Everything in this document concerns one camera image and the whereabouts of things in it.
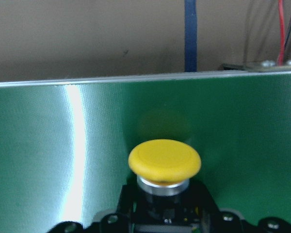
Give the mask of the green conveyor belt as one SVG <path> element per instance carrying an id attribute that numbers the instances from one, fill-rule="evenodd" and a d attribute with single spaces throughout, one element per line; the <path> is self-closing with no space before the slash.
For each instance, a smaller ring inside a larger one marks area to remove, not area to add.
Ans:
<path id="1" fill-rule="evenodd" d="M 88 227 L 136 178 L 291 223 L 291 71 L 0 83 L 0 233 Z"/>

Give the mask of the yellow push button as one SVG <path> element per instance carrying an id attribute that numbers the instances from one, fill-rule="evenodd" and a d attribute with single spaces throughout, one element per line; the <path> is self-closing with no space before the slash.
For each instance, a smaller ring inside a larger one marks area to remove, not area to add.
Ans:
<path id="1" fill-rule="evenodd" d="M 115 212 L 93 224 L 96 233 L 242 233 L 241 219 L 220 211 L 206 186 L 193 181 L 201 158 L 171 139 L 137 145 L 129 154 L 136 184 L 122 187 Z"/>

